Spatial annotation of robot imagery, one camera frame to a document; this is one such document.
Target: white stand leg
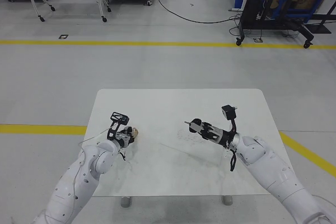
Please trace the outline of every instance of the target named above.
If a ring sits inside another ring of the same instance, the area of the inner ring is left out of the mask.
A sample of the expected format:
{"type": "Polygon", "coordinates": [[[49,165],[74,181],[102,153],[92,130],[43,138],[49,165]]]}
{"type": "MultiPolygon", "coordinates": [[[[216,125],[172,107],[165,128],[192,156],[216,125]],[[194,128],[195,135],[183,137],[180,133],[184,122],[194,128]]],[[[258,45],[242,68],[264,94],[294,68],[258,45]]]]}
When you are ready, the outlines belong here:
{"type": "Polygon", "coordinates": [[[110,1],[109,0],[102,0],[102,1],[103,1],[103,4],[107,7],[107,11],[112,12],[110,8],[110,1]]]}
{"type": "Polygon", "coordinates": [[[132,198],[131,197],[122,197],[121,198],[121,206],[123,208],[128,208],[132,204],[132,198]]]}
{"type": "Polygon", "coordinates": [[[35,0],[31,0],[32,6],[34,6],[34,9],[36,11],[36,14],[38,15],[38,17],[40,18],[41,22],[45,22],[44,18],[41,17],[41,15],[39,14],[38,8],[36,8],[36,4],[35,4],[35,0]]]}
{"type": "Polygon", "coordinates": [[[233,197],[231,195],[223,195],[222,202],[226,206],[231,206],[233,204],[233,197]]]}
{"type": "Polygon", "coordinates": [[[52,6],[52,4],[48,3],[46,0],[43,0],[44,3],[46,3],[50,8],[51,8],[51,11],[55,11],[56,9],[52,6]]]}
{"type": "Polygon", "coordinates": [[[99,4],[99,7],[100,7],[100,13],[101,13],[102,21],[103,21],[103,22],[107,22],[107,19],[106,19],[105,16],[103,15],[102,5],[101,5],[101,0],[98,0],[97,3],[99,4]]]}

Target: caster wheel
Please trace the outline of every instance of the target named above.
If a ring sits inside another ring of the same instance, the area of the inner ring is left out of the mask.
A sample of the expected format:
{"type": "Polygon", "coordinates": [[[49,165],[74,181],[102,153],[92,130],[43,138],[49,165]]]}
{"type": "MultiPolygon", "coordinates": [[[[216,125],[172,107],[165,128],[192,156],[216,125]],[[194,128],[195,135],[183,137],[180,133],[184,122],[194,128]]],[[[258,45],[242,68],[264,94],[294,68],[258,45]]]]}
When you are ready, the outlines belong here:
{"type": "Polygon", "coordinates": [[[308,40],[305,41],[305,44],[304,44],[304,48],[307,49],[310,47],[310,45],[312,45],[312,43],[310,43],[308,40]]]}
{"type": "Polygon", "coordinates": [[[240,46],[241,45],[241,40],[239,38],[236,38],[236,45],[240,46]]]}

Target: table leg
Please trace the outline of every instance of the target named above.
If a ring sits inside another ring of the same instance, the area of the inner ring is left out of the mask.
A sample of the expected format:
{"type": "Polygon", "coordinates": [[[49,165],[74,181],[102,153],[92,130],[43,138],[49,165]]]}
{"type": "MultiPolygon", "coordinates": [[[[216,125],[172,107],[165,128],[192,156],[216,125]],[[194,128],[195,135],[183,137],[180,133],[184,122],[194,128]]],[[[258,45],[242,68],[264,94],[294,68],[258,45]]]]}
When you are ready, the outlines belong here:
{"type": "Polygon", "coordinates": [[[122,197],[121,206],[123,208],[128,208],[132,204],[132,197],[122,197]]]}
{"type": "Polygon", "coordinates": [[[233,204],[233,197],[231,195],[223,195],[222,202],[226,206],[231,206],[233,204]]]}

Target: metal stand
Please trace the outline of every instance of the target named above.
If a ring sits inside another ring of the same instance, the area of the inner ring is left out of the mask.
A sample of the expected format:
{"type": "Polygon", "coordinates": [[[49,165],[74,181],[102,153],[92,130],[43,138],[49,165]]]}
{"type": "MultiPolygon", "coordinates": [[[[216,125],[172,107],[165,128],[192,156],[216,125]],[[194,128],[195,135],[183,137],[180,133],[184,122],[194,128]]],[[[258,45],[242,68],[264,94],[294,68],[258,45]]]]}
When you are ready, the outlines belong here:
{"type": "Polygon", "coordinates": [[[132,197],[122,197],[121,206],[122,208],[128,208],[132,204],[132,197]]]}
{"type": "Polygon", "coordinates": [[[233,197],[231,195],[223,195],[222,202],[225,206],[231,206],[233,204],[233,197]]]}
{"type": "MultiPolygon", "coordinates": [[[[49,4],[46,0],[43,0],[44,3],[46,3],[50,8],[51,11],[56,11],[56,9],[52,6],[52,4],[49,4]]],[[[36,8],[35,0],[31,0],[32,6],[34,6],[34,9],[36,11],[36,14],[38,14],[38,18],[41,20],[41,22],[45,22],[45,19],[41,17],[39,14],[38,8],[36,8]]]]}
{"type": "Polygon", "coordinates": [[[306,28],[313,34],[331,34],[331,31],[324,26],[327,18],[331,15],[332,11],[336,8],[336,1],[331,6],[329,12],[326,14],[325,18],[318,25],[305,25],[306,28]]]}
{"type": "Polygon", "coordinates": [[[102,5],[101,5],[101,0],[98,0],[97,3],[99,4],[100,7],[100,13],[101,13],[101,18],[103,22],[107,22],[106,17],[103,15],[103,10],[102,10],[102,5]]]}
{"type": "Polygon", "coordinates": [[[244,30],[292,30],[300,32],[306,38],[304,48],[309,48],[312,45],[311,41],[314,39],[313,34],[304,28],[299,21],[285,16],[291,2],[292,0],[286,0],[278,18],[275,20],[265,20],[272,0],[269,0],[264,7],[261,1],[246,0],[238,25],[240,37],[236,38],[236,45],[239,46],[244,41],[244,30]],[[262,15],[260,20],[256,19],[258,13],[262,15]]]}
{"type": "Polygon", "coordinates": [[[108,12],[112,12],[110,8],[110,1],[109,0],[103,0],[103,4],[107,7],[108,12]]]}

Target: floor marking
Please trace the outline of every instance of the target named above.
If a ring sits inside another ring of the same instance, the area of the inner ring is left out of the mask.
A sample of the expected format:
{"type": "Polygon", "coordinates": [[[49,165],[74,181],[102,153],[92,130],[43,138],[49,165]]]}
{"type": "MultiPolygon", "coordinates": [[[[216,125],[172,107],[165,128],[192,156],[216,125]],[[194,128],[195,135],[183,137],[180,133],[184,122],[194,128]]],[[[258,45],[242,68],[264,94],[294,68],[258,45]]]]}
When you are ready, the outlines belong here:
{"type": "MultiPolygon", "coordinates": [[[[195,46],[208,48],[282,48],[304,49],[300,44],[152,42],[152,41],[74,41],[74,40],[0,40],[0,45],[82,45],[82,46],[195,46]]],[[[336,45],[312,45],[309,49],[336,50],[336,45]]]]}
{"type": "Polygon", "coordinates": [[[328,172],[330,175],[334,176],[336,178],[336,167],[323,158],[321,158],[316,153],[310,151],[305,146],[299,144],[294,139],[290,138],[286,134],[279,132],[281,136],[282,142],[287,145],[288,147],[295,150],[297,153],[299,153],[301,156],[307,158],[311,162],[313,162],[316,166],[320,167],[321,169],[328,172]]]}
{"type": "Polygon", "coordinates": [[[81,136],[85,135],[86,129],[86,126],[0,124],[1,134],[70,134],[81,136]]]}
{"type": "MultiPolygon", "coordinates": [[[[86,133],[86,129],[86,126],[0,124],[0,134],[67,134],[83,136],[86,133]]],[[[334,165],[299,144],[286,134],[282,132],[279,133],[286,146],[292,148],[301,156],[307,158],[316,166],[336,178],[336,167],[334,165]]]]}

